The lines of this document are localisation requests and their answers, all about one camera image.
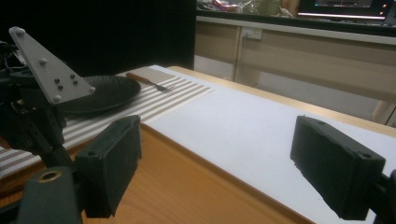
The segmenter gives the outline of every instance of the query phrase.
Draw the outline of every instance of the black curtain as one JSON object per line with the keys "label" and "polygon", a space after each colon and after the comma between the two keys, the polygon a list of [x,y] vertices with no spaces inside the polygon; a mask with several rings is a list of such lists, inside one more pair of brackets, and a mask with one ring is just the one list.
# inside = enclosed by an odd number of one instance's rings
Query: black curtain
{"label": "black curtain", "polygon": [[0,40],[19,26],[79,75],[158,64],[193,68],[194,0],[8,1]]}

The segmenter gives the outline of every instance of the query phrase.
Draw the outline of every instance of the computer monitor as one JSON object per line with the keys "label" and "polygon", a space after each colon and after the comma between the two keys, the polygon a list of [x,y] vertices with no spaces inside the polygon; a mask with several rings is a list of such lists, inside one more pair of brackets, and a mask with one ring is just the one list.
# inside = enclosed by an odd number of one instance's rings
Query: computer monitor
{"label": "computer monitor", "polygon": [[304,0],[300,1],[299,18],[321,18],[331,21],[384,21],[393,0]]}

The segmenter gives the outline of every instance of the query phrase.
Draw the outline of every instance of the striped cloth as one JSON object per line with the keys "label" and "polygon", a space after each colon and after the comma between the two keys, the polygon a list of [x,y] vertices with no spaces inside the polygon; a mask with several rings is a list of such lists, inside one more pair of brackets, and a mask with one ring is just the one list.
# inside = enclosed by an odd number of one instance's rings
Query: striped cloth
{"label": "striped cloth", "polygon": [[[64,128],[64,147],[66,149],[93,139],[116,119],[139,115],[143,123],[150,124],[155,119],[165,116],[184,104],[213,91],[206,86],[149,67],[138,68],[130,72],[146,77],[154,83],[172,88],[172,90],[161,92],[153,86],[141,84],[141,92],[128,105],[96,116],[67,117],[67,126]],[[38,156],[29,152],[0,148],[0,179],[40,160]]]}

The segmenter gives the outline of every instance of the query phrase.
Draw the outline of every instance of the black plastic part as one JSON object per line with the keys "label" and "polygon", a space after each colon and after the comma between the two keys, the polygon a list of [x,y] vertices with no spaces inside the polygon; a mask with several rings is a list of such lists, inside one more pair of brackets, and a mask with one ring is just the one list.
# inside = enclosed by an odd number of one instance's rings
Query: black plastic part
{"label": "black plastic part", "polygon": [[36,173],[24,188],[17,224],[81,223],[70,167]]}
{"label": "black plastic part", "polygon": [[20,209],[21,200],[8,204],[0,208],[0,223],[12,224],[17,220],[18,211]]}
{"label": "black plastic part", "polygon": [[382,175],[369,193],[370,209],[376,213],[375,224],[396,224],[396,170]]}
{"label": "black plastic part", "polygon": [[12,148],[39,155],[47,167],[72,166],[63,147],[64,118],[56,106],[19,114],[10,104],[0,104],[0,135]]}
{"label": "black plastic part", "polygon": [[140,118],[118,119],[79,152],[75,165],[86,189],[87,217],[109,217],[128,187],[141,158]]}
{"label": "black plastic part", "polygon": [[323,121],[299,116],[290,158],[340,218],[366,219],[366,197],[382,175],[383,157]]}

